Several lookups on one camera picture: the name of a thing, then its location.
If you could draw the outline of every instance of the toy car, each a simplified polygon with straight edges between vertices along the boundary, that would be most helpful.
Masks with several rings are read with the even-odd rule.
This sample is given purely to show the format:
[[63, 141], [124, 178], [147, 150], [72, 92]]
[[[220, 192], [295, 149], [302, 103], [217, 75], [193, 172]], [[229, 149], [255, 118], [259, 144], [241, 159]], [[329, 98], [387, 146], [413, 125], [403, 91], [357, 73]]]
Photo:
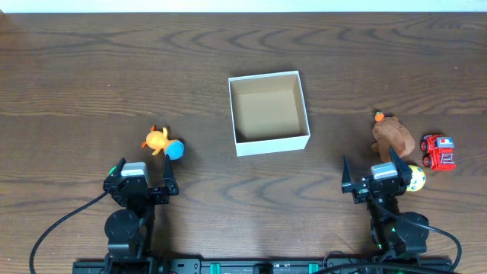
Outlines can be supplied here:
[[421, 141], [421, 151], [428, 154], [423, 158], [423, 165], [432, 170], [454, 170], [454, 141], [443, 135], [427, 135]]

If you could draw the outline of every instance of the open cardboard box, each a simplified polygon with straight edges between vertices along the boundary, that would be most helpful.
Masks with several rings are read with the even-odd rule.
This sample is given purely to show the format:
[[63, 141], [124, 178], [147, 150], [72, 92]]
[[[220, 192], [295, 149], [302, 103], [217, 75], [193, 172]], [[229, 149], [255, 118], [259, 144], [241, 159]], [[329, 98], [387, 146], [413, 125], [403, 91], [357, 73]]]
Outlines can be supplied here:
[[310, 138], [298, 72], [228, 79], [237, 156], [303, 149]]

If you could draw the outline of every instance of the white wall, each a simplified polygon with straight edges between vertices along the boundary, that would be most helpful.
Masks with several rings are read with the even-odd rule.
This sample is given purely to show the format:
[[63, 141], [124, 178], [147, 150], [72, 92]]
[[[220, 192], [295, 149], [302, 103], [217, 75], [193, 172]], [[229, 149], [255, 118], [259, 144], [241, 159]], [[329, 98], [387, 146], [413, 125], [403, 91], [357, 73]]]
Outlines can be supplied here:
[[0, 0], [3, 12], [487, 11], [487, 0]]

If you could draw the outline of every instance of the yellow ball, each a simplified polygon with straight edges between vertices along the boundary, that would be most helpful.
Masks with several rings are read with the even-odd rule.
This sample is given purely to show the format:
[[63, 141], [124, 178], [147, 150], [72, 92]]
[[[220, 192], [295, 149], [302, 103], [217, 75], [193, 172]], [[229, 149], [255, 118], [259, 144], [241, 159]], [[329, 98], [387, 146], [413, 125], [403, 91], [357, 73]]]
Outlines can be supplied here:
[[423, 188], [423, 186], [425, 185], [426, 182], [425, 172], [421, 168], [413, 165], [410, 165], [409, 167], [411, 167], [412, 170], [412, 179], [411, 179], [411, 183], [408, 186], [407, 191], [411, 191], [411, 192], [418, 191], [421, 188]]

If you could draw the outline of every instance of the brown plush toy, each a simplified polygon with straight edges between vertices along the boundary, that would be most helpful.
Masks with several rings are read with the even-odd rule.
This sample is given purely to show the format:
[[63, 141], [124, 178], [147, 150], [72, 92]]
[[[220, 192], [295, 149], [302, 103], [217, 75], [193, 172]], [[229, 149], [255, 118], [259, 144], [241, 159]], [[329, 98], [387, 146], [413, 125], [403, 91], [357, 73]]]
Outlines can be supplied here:
[[389, 146], [392, 145], [400, 157], [409, 155], [414, 149], [414, 139], [408, 129], [399, 123], [397, 117], [385, 117], [382, 112], [375, 114], [376, 123], [372, 135], [377, 140], [372, 149], [379, 152], [380, 159], [390, 162]]

